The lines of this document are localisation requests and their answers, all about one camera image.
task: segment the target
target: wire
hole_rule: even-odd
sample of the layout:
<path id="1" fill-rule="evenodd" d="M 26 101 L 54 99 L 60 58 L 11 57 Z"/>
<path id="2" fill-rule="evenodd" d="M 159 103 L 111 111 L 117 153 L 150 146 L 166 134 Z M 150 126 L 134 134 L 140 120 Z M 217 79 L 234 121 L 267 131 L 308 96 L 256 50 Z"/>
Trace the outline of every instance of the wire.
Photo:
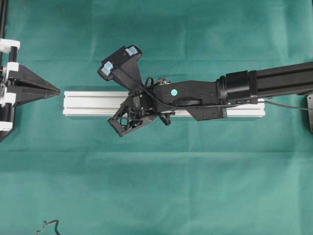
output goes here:
<path id="1" fill-rule="evenodd" d="M 232 108 L 232 107 L 237 107 L 237 106 L 246 104 L 246 103 L 242 103 L 242 104 L 212 104 L 212 105 L 189 105 L 189 106 L 176 106 L 176 105 L 166 104 L 163 101 L 156 98 L 150 91 L 148 91 L 144 86 L 142 86 L 139 82 L 137 82 L 135 79 L 133 79 L 125 70 L 123 70 L 116 63 L 113 63 L 113 65 L 116 66 L 118 69 L 120 69 L 131 80 L 133 80 L 148 96 L 150 96 L 156 102 L 158 102 L 158 103 L 160 103 L 166 107 L 169 107 L 169 108 L 174 108 L 174 109 L 213 108 L 213 107 Z"/>
<path id="2" fill-rule="evenodd" d="M 176 106 L 176 105 L 170 105 L 166 104 L 163 101 L 157 99 L 150 91 L 148 91 L 145 87 L 143 87 L 139 82 L 137 82 L 135 79 L 133 79 L 125 70 L 123 70 L 119 65 L 113 63 L 114 66 L 116 66 L 118 69 L 120 69 L 125 75 L 127 75 L 131 80 L 133 80 L 148 96 L 150 96 L 152 99 L 154 99 L 156 102 L 169 107 L 169 108 L 175 108 L 175 109 L 189 109 L 189 108 L 213 108 L 213 107 L 224 107 L 224 108 L 231 108 L 231 107 L 237 107 L 240 105 L 246 105 L 250 104 L 249 101 L 245 103 L 237 103 L 237 104 L 213 104 L 213 105 L 189 105 L 189 106 Z M 313 109 L 310 108 L 302 108 L 302 107 L 297 107 L 297 106 L 289 106 L 289 105 L 284 105 L 284 104 L 279 104 L 279 103 L 274 103 L 271 101 L 258 101 L 258 103 L 264 103 L 264 104 L 270 104 L 286 109 L 297 109 L 297 110 L 305 110 L 305 111 L 313 111 Z"/>
<path id="3" fill-rule="evenodd" d="M 282 107 L 282 108 L 286 108 L 286 109 L 298 109 L 298 110 L 305 110 L 305 111 L 313 111 L 313 109 L 310 109 L 310 108 L 302 108 L 302 107 L 297 107 L 297 106 L 289 106 L 289 105 L 274 103 L 274 102 L 271 102 L 271 101 L 259 101 L 258 103 L 271 104 L 271 105 L 275 105 L 275 106 Z"/>
<path id="4" fill-rule="evenodd" d="M 56 220 L 52 220 L 50 221 L 49 223 L 47 223 L 47 221 L 44 221 L 43 222 L 43 227 L 36 231 L 35 235 L 38 235 L 39 233 L 43 232 L 45 230 L 45 226 L 49 226 L 50 224 L 53 224 L 55 223 L 55 226 L 54 226 L 54 232 L 56 235 L 60 235 L 59 231 L 58 231 L 58 224 L 59 224 L 59 221 L 56 219 Z"/>

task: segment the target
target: green fabric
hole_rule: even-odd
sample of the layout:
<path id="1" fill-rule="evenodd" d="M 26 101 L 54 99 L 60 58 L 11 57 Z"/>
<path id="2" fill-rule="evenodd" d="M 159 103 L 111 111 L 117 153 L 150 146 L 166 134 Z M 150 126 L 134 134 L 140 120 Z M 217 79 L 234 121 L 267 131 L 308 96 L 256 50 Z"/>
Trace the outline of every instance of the green fabric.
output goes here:
<path id="1" fill-rule="evenodd" d="M 9 0 L 5 34 L 22 43 L 18 61 L 62 92 L 122 90 L 96 71 L 123 45 L 143 51 L 143 78 L 172 81 L 313 59 L 311 0 Z M 306 112 L 173 118 L 119 138 L 106 118 L 62 107 L 63 95 L 19 107 L 0 144 L 1 234 L 52 219 L 76 235 L 312 234 Z"/>

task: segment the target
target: white clamp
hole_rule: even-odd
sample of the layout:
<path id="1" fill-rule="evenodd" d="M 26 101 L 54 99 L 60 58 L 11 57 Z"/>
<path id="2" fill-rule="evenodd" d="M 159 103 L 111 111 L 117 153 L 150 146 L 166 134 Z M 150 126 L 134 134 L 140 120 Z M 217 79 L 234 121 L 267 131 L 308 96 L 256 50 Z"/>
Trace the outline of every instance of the white clamp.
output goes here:
<path id="1" fill-rule="evenodd" d="M 0 106 L 4 107 L 6 103 L 15 104 L 16 94 L 7 92 L 7 88 L 4 88 L 4 93 L 0 94 Z"/>
<path id="2" fill-rule="evenodd" d="M 6 83 L 9 78 L 9 72 L 10 71 L 19 71 L 19 63 L 17 62 L 8 62 L 6 67 L 3 68 L 3 72 L 5 72 L 5 79 L 4 82 Z"/>
<path id="3" fill-rule="evenodd" d="M 13 123 L 8 121 L 0 121 L 0 131 L 10 131 L 13 128 Z"/>
<path id="4" fill-rule="evenodd" d="M 19 41 L 10 40 L 10 39 L 0 39 L 0 51 L 4 53 L 9 53 L 11 47 L 17 47 L 20 49 L 21 43 Z"/>

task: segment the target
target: blue dot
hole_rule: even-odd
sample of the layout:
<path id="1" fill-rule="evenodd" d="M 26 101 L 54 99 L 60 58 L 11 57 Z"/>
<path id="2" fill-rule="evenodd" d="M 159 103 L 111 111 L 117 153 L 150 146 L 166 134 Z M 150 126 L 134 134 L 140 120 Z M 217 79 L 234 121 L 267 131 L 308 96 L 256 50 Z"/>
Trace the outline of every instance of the blue dot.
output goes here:
<path id="1" fill-rule="evenodd" d="M 178 94 L 178 91 L 176 89 L 172 89 L 171 95 L 176 96 Z"/>

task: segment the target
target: black cylinder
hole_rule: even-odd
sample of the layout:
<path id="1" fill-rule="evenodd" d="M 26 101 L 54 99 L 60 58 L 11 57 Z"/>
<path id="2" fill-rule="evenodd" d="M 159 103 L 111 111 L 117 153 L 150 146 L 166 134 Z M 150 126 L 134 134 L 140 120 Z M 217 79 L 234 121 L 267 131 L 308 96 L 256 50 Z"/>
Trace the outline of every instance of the black cylinder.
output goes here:
<path id="1" fill-rule="evenodd" d="M 9 53 L 9 62 L 16 62 L 17 57 L 18 57 L 18 48 L 11 47 L 11 51 Z"/>
<path id="2" fill-rule="evenodd" d="M 220 77 L 217 83 L 219 99 L 227 102 L 244 101 L 250 98 L 248 71 L 234 72 Z"/>

